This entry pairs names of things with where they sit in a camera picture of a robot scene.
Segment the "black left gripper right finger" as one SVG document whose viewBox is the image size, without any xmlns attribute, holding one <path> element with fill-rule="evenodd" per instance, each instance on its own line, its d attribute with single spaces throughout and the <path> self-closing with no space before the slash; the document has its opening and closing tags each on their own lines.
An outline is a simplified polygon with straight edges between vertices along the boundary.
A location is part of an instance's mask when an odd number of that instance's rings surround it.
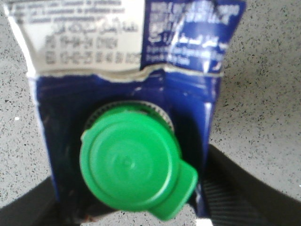
<svg viewBox="0 0 301 226">
<path fill-rule="evenodd" d="M 301 202 L 209 146 L 204 190 L 214 226 L 299 226 Z"/>
</svg>

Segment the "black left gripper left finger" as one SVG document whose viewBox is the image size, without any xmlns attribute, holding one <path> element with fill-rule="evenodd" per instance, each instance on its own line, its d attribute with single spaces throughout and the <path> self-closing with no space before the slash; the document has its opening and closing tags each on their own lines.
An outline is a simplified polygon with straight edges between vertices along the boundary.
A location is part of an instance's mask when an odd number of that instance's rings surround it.
<svg viewBox="0 0 301 226">
<path fill-rule="evenodd" d="M 0 209 L 2 226 L 60 226 L 61 216 L 50 177 Z"/>
</svg>

